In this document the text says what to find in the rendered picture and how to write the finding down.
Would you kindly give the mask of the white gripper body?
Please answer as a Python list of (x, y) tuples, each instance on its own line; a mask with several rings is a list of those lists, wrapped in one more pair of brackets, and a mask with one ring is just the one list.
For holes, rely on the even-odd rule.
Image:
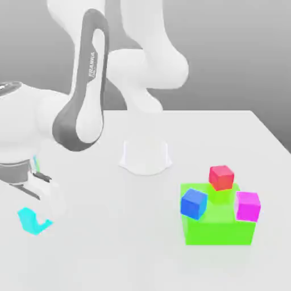
[(8, 184), (9, 201), (19, 211), (29, 209), (36, 221), (43, 224), (54, 222), (66, 211), (66, 202), (60, 186), (54, 181), (30, 178), (23, 184)]

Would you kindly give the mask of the small cyan cube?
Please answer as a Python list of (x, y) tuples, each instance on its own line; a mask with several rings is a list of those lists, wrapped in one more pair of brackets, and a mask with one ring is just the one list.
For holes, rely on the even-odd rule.
[(27, 231), (32, 235), (39, 235), (41, 232), (53, 225), (53, 222), (49, 219), (46, 219), (43, 223), (39, 223), (36, 213), (27, 207), (20, 209), (17, 214), (24, 231)]

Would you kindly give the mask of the small blue cube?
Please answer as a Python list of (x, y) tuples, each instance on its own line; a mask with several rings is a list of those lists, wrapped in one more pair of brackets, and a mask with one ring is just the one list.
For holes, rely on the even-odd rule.
[(208, 195), (193, 188), (181, 197), (180, 213), (194, 220), (200, 220), (207, 208)]

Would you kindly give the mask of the small red cube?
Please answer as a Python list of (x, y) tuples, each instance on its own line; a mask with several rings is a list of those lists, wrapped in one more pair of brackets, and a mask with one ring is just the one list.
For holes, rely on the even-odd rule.
[(234, 182), (234, 172), (226, 165), (210, 167), (209, 183), (216, 191), (229, 190)]

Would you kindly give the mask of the small magenta cube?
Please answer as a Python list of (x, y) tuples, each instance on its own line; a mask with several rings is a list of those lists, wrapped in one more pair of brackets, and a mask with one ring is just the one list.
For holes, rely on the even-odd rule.
[(237, 191), (234, 203), (237, 221), (257, 222), (261, 210), (259, 195), (256, 192)]

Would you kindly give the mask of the large green box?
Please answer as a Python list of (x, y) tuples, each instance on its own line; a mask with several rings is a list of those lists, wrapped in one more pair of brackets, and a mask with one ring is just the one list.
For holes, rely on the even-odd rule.
[(182, 183), (180, 196), (188, 189), (208, 195), (205, 212), (199, 220), (181, 216), (185, 244), (187, 245), (250, 245), (256, 222), (235, 218), (237, 183), (231, 189), (216, 191), (210, 183)]

